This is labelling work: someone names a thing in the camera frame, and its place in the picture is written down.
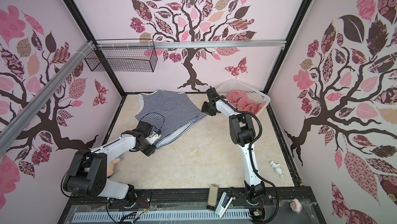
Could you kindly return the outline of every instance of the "metal rail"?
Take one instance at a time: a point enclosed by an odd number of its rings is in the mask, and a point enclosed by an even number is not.
[[[50,79],[42,90],[23,108],[23,110],[0,133],[0,154],[14,142],[18,135],[36,116],[52,94],[72,73],[77,65],[92,51],[92,42],[86,41],[65,65]]]
[[[114,43],[116,40],[107,40],[97,45],[100,49],[111,47],[139,47],[148,46],[151,43]],[[250,41],[217,41],[217,42],[155,42],[154,46],[157,49],[167,48],[222,48],[222,47],[284,47],[285,40],[250,40]]]

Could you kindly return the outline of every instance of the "wire mesh basket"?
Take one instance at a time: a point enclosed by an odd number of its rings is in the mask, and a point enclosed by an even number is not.
[[[85,62],[92,72],[105,71],[100,61],[101,58],[106,59],[112,71],[115,72],[154,72],[157,54],[153,39],[129,40],[139,40],[140,43],[107,43],[98,45],[96,49],[86,56]]]

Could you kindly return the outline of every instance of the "white toy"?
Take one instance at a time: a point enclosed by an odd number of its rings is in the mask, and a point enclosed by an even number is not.
[[[270,165],[274,168],[274,171],[281,177],[283,178],[283,171],[281,170],[281,165],[276,164],[275,162],[271,161]]]

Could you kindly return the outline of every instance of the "white plastic basket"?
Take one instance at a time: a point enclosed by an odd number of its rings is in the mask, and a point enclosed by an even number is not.
[[[262,107],[261,110],[258,111],[258,113],[256,113],[256,116],[259,116],[262,113],[262,111],[266,109],[267,105],[270,102],[270,97],[268,95],[254,89],[251,86],[248,86],[245,83],[243,83],[237,79],[234,79],[234,78],[229,79],[228,81],[223,83],[221,86],[216,88],[216,92],[218,92],[219,95],[224,95],[225,97],[232,90],[247,92],[248,98],[255,102],[259,102],[259,103],[266,102],[265,106]]]

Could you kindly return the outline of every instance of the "beige tabletop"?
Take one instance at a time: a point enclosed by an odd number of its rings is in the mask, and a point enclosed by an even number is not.
[[[208,101],[206,94],[188,96],[198,108]],[[136,95],[128,95],[109,141],[136,128],[135,114],[139,108]],[[255,142],[259,173],[278,187],[294,186],[267,111],[258,118],[263,127],[262,136]],[[253,121],[258,132],[258,125]],[[272,160],[281,164],[283,178],[269,165]],[[230,139],[229,121],[223,114],[207,116],[150,157],[142,152],[123,153],[114,170],[110,179],[132,184],[136,189],[208,188],[211,184],[244,187],[243,159],[238,145]]]

